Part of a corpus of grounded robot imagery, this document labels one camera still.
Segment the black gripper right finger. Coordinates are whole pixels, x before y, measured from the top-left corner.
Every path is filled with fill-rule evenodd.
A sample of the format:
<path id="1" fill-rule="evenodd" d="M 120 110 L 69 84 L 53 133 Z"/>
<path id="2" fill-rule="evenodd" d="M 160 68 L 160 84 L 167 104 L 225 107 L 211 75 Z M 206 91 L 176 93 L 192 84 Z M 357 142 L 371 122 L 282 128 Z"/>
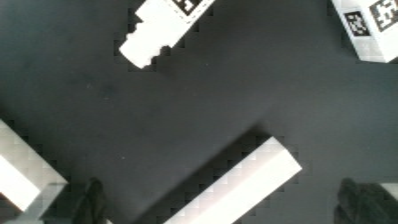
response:
<path id="1" fill-rule="evenodd" d="M 341 180 L 334 224 L 398 224 L 398 183 Z"/>

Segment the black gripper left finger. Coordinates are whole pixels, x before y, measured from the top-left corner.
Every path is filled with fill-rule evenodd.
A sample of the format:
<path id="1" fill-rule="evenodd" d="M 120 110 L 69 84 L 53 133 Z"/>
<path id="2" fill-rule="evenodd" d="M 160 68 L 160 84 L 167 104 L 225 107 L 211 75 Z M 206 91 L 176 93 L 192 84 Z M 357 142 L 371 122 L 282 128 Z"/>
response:
<path id="1" fill-rule="evenodd" d="M 16 218 L 16 224 L 106 224 L 103 183 L 51 183 Z"/>

